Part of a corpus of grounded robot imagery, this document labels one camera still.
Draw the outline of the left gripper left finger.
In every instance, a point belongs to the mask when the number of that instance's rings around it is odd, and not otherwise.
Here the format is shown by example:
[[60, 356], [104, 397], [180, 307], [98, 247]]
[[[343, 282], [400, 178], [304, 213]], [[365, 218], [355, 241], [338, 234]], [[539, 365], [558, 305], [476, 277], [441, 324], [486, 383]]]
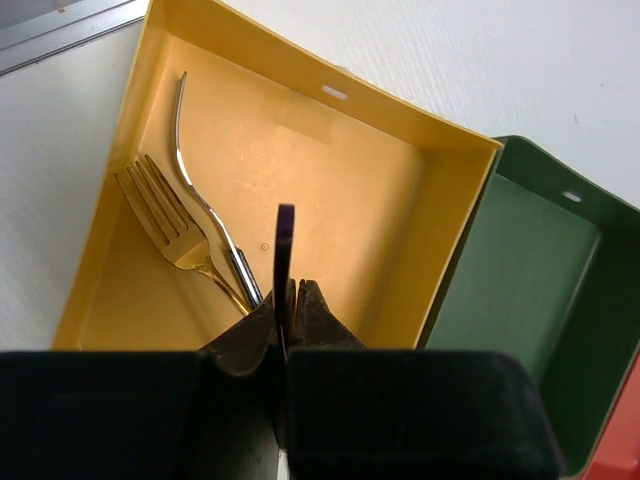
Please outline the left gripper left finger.
[[271, 296], [203, 349], [199, 475], [276, 475], [282, 364]]

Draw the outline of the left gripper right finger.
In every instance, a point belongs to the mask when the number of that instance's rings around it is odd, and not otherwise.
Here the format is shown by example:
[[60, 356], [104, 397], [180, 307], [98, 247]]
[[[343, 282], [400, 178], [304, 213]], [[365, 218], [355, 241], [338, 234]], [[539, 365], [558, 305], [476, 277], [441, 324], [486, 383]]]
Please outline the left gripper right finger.
[[288, 347], [365, 349], [364, 344], [332, 314], [314, 280], [301, 280], [298, 285]]

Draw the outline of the purple fork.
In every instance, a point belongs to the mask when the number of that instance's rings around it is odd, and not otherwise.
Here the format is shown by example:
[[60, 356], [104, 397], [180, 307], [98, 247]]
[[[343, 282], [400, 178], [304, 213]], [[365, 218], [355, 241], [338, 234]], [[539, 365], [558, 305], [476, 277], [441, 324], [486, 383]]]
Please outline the purple fork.
[[272, 300], [279, 345], [277, 434], [279, 446], [287, 448], [286, 361], [295, 310], [295, 285], [291, 284], [290, 265], [295, 223], [295, 206], [280, 204], [276, 222]]

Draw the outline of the gold fork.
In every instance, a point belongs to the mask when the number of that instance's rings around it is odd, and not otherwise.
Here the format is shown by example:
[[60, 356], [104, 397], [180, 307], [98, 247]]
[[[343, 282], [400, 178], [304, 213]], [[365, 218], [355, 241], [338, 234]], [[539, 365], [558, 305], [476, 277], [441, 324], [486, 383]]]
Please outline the gold fork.
[[149, 155], [136, 158], [115, 174], [116, 181], [144, 231], [175, 267], [213, 281], [245, 315], [247, 301], [216, 268], [209, 241]]

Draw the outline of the yellow square container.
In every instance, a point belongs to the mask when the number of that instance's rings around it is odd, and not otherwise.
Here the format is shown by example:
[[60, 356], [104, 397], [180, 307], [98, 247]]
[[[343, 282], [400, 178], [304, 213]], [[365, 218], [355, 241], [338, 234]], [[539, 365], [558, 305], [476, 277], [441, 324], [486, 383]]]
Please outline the yellow square container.
[[295, 206], [291, 274], [370, 347], [417, 345], [495, 140], [407, 104], [217, 1], [150, 4], [88, 240], [54, 336], [62, 350], [186, 350], [240, 318], [165, 260], [115, 174], [149, 155], [209, 235], [188, 173], [273, 278], [278, 206]]

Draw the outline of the green square container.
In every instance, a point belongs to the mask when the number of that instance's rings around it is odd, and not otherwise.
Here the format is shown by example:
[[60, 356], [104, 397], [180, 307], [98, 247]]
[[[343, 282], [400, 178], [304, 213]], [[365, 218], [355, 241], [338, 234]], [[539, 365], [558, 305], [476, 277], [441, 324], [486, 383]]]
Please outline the green square container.
[[575, 477], [639, 349], [639, 211], [529, 139], [501, 142], [420, 345], [519, 360]]

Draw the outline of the red square container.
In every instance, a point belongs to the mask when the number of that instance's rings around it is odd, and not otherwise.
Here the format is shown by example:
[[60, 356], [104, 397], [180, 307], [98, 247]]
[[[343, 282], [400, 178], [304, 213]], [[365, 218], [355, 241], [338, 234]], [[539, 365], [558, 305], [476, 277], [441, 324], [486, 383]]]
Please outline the red square container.
[[582, 479], [639, 478], [639, 356]]

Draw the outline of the aluminium table frame rail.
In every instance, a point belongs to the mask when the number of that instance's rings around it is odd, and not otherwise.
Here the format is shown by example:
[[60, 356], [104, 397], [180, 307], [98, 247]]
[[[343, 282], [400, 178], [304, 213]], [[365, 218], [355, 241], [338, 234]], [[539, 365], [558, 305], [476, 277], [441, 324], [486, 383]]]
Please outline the aluminium table frame rail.
[[1, 74], [141, 21], [147, 1], [3, 1]]

